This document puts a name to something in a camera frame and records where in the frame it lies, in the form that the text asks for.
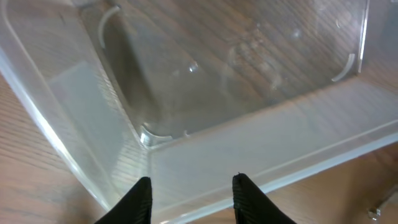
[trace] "white plastic edge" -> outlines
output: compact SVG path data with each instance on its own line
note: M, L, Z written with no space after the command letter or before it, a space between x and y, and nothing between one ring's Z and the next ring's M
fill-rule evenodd
M23 46L21 40L18 38L15 30L9 23L7 17L7 4L8 0L2 0L0 4L0 10L2 14L2 18L7 25L11 35L15 38L17 44L21 48L21 50L25 53L28 61L31 63L32 68L36 73L40 73L39 69L36 67L36 64L33 62L29 54L27 53L25 47ZM32 98L29 96L28 92L26 92L23 84L19 81L15 71L10 66L11 62L8 60L7 55L4 53L2 47L0 46L0 72L3 77L8 82L9 86L13 90L13 92L18 97L19 101L22 103L26 111L29 113L30 117L34 121L34 123L39 127L41 132L50 142L52 147L58 152L58 155L63 159L64 163L71 170L72 174L79 180L79 182L87 189L87 191L93 196L98 203L105 209L110 210L112 206L106 201L105 197L101 193L101 191L97 188L95 184L89 181L89 178L82 171L80 166L76 163L73 157L70 155L65 145L62 143L61 139L57 136L55 131L51 128L51 125L47 122L47 120L43 117L42 113L36 107Z
M279 189L286 185L292 184L292 183L302 180L306 177L310 177L311 175L317 174L323 170L332 168L332 167L342 164L346 161L357 158L366 153L369 153L371 151L374 151L376 149L379 149L383 146L392 144L397 141L398 141L398 133L390 134L390 135L380 138L376 141L370 142L361 147L350 150L349 152L340 154L331 159L327 159L327 160L320 162L318 164L315 164L313 166L304 168L300 171L294 172L293 174L286 175L285 177L273 180L269 183L259 186L259 188L266 194L268 192L271 192L273 190ZM216 202L214 204L199 208L198 210L195 210L193 212L183 214L180 217L175 218L173 220L164 221L164 222L162 222L162 224L192 222L194 220L205 217L207 215L210 215L212 213L218 212L220 210L226 209L231 206L233 206L233 199L228 198L228 199Z

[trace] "black object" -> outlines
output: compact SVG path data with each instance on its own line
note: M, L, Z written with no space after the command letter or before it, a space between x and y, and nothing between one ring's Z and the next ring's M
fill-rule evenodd
M281 212L246 174L233 177L237 224L295 224ZM152 186L141 178L122 200L95 224L150 224Z

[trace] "transparent plastic box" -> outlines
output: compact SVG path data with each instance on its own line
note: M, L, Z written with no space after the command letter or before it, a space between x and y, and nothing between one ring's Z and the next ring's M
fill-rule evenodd
M390 4L0 0L0 72L106 210L149 176L185 223L397 141Z

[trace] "plastic bin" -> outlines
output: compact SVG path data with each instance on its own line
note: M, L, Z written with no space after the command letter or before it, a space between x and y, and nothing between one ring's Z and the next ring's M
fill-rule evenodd
M397 141L395 86L355 76L365 0L83 3L1 0L0 70L107 210L149 176L152 221L189 222L238 172L268 192Z

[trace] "clear plastic container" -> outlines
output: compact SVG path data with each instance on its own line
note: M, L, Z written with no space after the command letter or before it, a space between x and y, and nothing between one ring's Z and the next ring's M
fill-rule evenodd
M149 176L152 221L189 222L238 172L268 192L398 138L354 75L366 0L0 3L1 73L105 209Z

